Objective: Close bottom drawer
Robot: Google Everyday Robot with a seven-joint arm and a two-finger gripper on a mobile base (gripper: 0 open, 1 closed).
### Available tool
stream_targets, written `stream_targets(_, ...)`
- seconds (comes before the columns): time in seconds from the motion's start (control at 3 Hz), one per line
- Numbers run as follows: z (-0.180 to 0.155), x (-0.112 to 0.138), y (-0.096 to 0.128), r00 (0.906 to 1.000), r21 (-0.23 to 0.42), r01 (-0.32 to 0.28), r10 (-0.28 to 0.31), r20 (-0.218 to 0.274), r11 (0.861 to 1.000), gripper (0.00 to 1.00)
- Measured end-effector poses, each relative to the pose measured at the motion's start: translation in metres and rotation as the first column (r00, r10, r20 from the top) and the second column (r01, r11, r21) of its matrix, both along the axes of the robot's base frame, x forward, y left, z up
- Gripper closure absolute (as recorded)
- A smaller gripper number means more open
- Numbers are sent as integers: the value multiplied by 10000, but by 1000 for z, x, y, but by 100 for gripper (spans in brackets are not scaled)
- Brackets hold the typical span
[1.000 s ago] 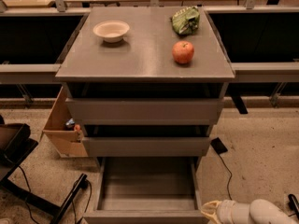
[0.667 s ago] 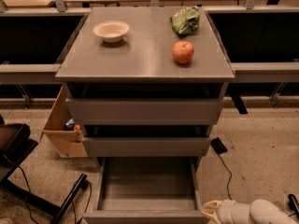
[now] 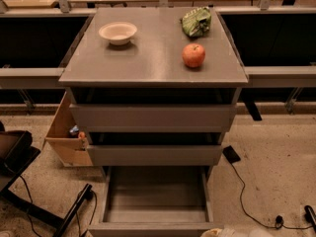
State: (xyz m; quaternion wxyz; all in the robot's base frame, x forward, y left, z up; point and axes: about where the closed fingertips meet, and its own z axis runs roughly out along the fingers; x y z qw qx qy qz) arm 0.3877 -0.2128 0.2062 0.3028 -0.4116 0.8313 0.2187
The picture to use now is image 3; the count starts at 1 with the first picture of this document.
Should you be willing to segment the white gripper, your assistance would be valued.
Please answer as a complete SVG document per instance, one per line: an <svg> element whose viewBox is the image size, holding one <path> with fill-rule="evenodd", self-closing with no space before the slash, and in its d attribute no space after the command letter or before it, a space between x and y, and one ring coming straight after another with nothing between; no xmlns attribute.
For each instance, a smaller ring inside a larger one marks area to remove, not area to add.
<svg viewBox="0 0 316 237"><path fill-rule="evenodd" d="M242 233L233 229L229 229L226 233L225 229L213 228L204 231L200 237L275 237L271 233L263 229L253 229L249 233Z"/></svg>

